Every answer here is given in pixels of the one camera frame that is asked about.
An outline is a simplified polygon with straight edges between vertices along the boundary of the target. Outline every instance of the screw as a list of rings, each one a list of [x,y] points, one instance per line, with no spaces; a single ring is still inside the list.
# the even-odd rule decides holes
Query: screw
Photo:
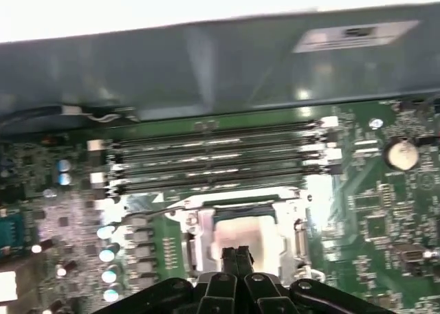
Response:
[[[54,190],[48,188],[48,189],[44,189],[44,191],[43,191],[43,196],[44,196],[46,199],[52,199],[52,198],[56,197],[56,193],[55,193]]]
[[[384,125],[384,121],[380,120],[379,118],[373,118],[372,120],[370,120],[368,125],[372,130],[377,130]]]
[[[185,283],[183,283],[182,281],[179,281],[173,285],[174,289],[183,289],[184,287],[185,287]]]
[[[189,214],[188,218],[186,218],[186,224],[191,227],[196,226],[197,221],[198,221],[197,215],[195,214]]]
[[[229,280],[229,276],[227,276],[226,274],[221,274],[219,277],[220,281],[228,281]]]
[[[254,276],[252,276],[252,279],[256,282],[261,282],[264,280],[264,276],[262,276],[260,274],[255,274]]]
[[[298,286],[302,289],[302,290],[310,290],[311,289],[311,284],[308,282],[299,282]]]

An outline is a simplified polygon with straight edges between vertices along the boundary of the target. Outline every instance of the integrated circuit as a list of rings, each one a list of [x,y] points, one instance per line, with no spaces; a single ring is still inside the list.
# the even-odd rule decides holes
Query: integrated circuit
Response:
[[[386,216],[368,216],[366,218],[366,229],[369,239],[387,237]]]

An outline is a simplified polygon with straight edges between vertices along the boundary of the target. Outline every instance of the green circuit board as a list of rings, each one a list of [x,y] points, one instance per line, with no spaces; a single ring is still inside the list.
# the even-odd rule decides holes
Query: green circuit board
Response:
[[[28,235],[22,247],[29,250],[35,242],[57,236],[61,242],[55,246],[56,251],[47,255],[45,265],[56,266],[57,262],[71,259],[81,261],[69,279],[55,278],[53,267],[49,267],[45,278],[38,282],[38,292],[43,294],[38,306],[44,309],[57,299],[76,298],[82,304],[78,313],[88,314],[107,304],[102,295],[108,284],[102,282],[101,275],[109,264],[98,258],[107,244],[96,237],[96,230],[108,221],[103,221],[94,209],[96,192],[89,181],[92,173],[111,171],[109,157],[113,149],[107,151],[107,160],[101,166],[91,165],[91,140],[134,144],[142,139],[144,146],[151,139],[159,148],[162,140],[169,142],[174,137],[173,143],[184,142],[185,137],[205,134],[207,129],[245,131],[328,116],[338,117],[338,125],[332,130],[342,151],[340,173],[269,175],[265,179],[241,181],[237,189],[285,184],[307,189],[312,196],[307,210],[309,258],[311,266],[326,275],[326,283],[397,313],[440,313],[438,145],[418,146],[417,164],[407,171],[391,168],[384,158],[384,150],[392,139],[406,142],[436,134],[435,112],[429,110],[421,117],[411,108],[400,109],[399,103],[391,100],[33,135],[4,146],[2,155],[14,167],[3,167],[10,173],[3,176],[1,204],[28,212],[24,214]],[[289,136],[277,133],[271,139],[282,142]],[[263,166],[262,161],[252,160],[263,154],[247,154],[251,168]],[[172,155],[183,154],[173,151]],[[68,182],[60,180],[65,174],[59,169],[62,160],[69,162]],[[284,170],[299,168],[297,163],[286,160],[271,161],[270,166]],[[120,196],[119,203],[123,202],[124,209],[130,211],[159,210],[194,194],[219,191],[180,184],[182,177],[176,171],[173,173],[177,183],[170,185],[177,186],[145,190],[129,185],[132,188]],[[42,210],[45,217],[37,218]],[[155,249],[154,280],[186,278],[179,223],[158,216],[148,222],[145,230],[152,231],[148,242]],[[122,297],[139,289],[133,283],[139,276],[130,272],[133,257],[128,255],[130,242],[125,236],[118,236],[127,248],[117,258],[124,275],[120,280]],[[402,259],[409,252],[420,254],[420,249],[423,259]]]

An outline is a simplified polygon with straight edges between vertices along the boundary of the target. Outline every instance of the electrolytic capacitor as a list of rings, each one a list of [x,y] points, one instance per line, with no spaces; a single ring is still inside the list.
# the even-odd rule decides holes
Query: electrolytic capacitor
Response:
[[[122,285],[120,283],[113,283],[104,291],[104,300],[106,302],[115,302],[122,293]]]
[[[52,302],[48,309],[43,311],[43,314],[57,314],[59,310],[64,307],[64,304],[61,300],[55,300]]]
[[[72,165],[67,159],[62,159],[57,163],[56,167],[59,172],[67,172],[72,168]]]
[[[110,265],[107,269],[102,273],[101,278],[102,281],[106,283],[114,283],[118,279],[120,275],[120,268],[117,265]]]
[[[58,183],[62,186],[68,186],[72,182],[72,177],[68,173],[61,173],[58,176]]]
[[[78,264],[75,260],[70,260],[63,265],[57,266],[56,275],[59,277],[66,276],[68,273],[72,272],[78,267]]]
[[[31,247],[31,251],[34,254],[39,254],[55,246],[55,242],[52,238],[42,240],[39,244],[35,244]]]
[[[99,259],[103,262],[111,262],[121,250],[119,243],[111,243],[99,253]]]

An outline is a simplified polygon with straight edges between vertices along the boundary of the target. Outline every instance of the capacitor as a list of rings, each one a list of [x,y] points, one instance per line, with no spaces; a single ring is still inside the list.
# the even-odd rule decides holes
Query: capacitor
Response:
[[[101,240],[108,240],[109,238],[111,238],[111,236],[113,235],[115,230],[116,230],[115,226],[112,226],[112,225],[104,226],[104,227],[101,227],[100,229],[98,229],[98,231],[96,232],[96,235]]]
[[[48,238],[47,240],[42,240],[39,244],[35,244],[31,247],[31,251],[34,254],[39,254],[55,246],[53,239]]]
[[[104,291],[104,300],[106,302],[115,302],[118,300],[121,293],[122,285],[120,283],[113,283],[106,291]]]
[[[385,146],[383,157],[393,170],[409,171],[419,162],[419,150],[409,139],[393,138]]]
[[[59,310],[64,307],[64,304],[61,300],[55,300],[52,302],[48,309],[43,311],[43,314],[56,314]]]
[[[72,177],[68,173],[61,173],[58,176],[58,183],[62,186],[68,186],[72,182]]]
[[[64,277],[68,273],[70,273],[73,270],[75,270],[76,268],[78,268],[78,264],[76,263],[76,261],[75,260],[70,260],[69,262],[66,262],[63,265],[58,265],[57,266],[56,275],[59,276],[59,277]]]
[[[101,278],[102,281],[106,283],[114,283],[118,279],[120,275],[120,268],[117,265],[110,265],[107,269],[102,273]]]
[[[119,243],[111,243],[99,253],[99,259],[103,262],[111,262],[121,249]]]
[[[72,165],[67,159],[62,159],[58,161],[56,167],[58,168],[59,172],[67,172],[72,168]]]

